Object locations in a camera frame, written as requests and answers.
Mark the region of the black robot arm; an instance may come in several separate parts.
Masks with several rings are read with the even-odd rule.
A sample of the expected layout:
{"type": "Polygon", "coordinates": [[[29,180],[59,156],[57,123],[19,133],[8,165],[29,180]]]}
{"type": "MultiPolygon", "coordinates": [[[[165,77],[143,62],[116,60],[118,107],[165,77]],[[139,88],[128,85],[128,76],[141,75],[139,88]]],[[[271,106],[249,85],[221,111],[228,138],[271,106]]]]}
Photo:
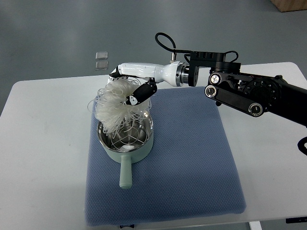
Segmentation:
{"type": "Polygon", "coordinates": [[[259,117],[265,112],[307,125],[307,91],[287,83],[281,75],[274,77],[242,73],[241,64],[227,62],[226,53],[190,51],[184,55],[176,73],[178,83],[196,86],[201,67],[210,68],[205,95],[222,104],[259,117]]]}

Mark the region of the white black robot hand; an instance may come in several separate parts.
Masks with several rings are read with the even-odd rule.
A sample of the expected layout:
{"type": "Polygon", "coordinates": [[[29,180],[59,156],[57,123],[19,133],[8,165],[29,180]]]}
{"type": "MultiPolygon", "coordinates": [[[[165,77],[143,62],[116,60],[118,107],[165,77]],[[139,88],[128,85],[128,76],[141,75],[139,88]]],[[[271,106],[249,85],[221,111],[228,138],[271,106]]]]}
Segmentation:
{"type": "Polygon", "coordinates": [[[109,81],[128,79],[129,77],[146,79],[133,93],[126,96],[126,104],[139,105],[157,92],[157,84],[167,82],[173,87],[188,83],[189,66],[175,61],[168,65],[152,63],[122,63],[110,74],[109,81]]]}

